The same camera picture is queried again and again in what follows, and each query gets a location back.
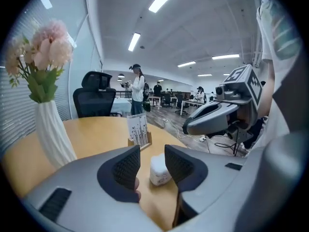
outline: black office chair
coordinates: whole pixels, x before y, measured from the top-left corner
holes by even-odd
[[[73,93],[73,100],[79,118],[110,116],[116,90],[108,88],[78,88]]]
[[[112,76],[102,72],[88,72],[83,80],[82,87],[107,89],[110,87]]]
[[[183,102],[183,95],[177,95],[177,104],[176,104],[176,107],[179,108],[180,110],[176,110],[175,112],[176,113],[180,113],[181,111],[181,108],[182,108],[182,102]],[[188,113],[184,110],[185,108],[188,108],[189,107],[189,104],[188,103],[185,103],[183,105],[183,114],[185,115],[188,115]]]
[[[164,103],[162,104],[162,107],[172,107],[170,104],[170,94],[164,94]]]

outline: white vase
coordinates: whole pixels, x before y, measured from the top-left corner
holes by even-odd
[[[77,159],[55,101],[37,104],[35,127],[42,149],[56,169]]]

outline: chair headrest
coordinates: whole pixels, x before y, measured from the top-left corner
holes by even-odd
[[[82,87],[106,89],[110,87],[112,76],[102,72],[88,72],[83,80]]]

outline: white ceiling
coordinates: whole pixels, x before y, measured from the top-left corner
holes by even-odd
[[[198,74],[222,75],[252,61],[258,30],[253,0],[169,0],[157,13],[148,10],[153,1],[98,0],[101,35],[94,36],[103,41],[104,69],[138,63],[148,74],[194,81]],[[134,32],[141,37],[130,52]],[[240,58],[211,59],[236,53]],[[189,61],[197,64],[177,67]]]

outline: artificial flower bouquet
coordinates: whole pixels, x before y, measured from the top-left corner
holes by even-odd
[[[72,45],[65,24],[52,20],[36,30],[32,40],[24,35],[13,38],[7,46],[5,68],[10,84],[16,87],[19,79],[28,82],[29,97],[37,103],[54,99],[56,80],[63,66],[72,59]]]

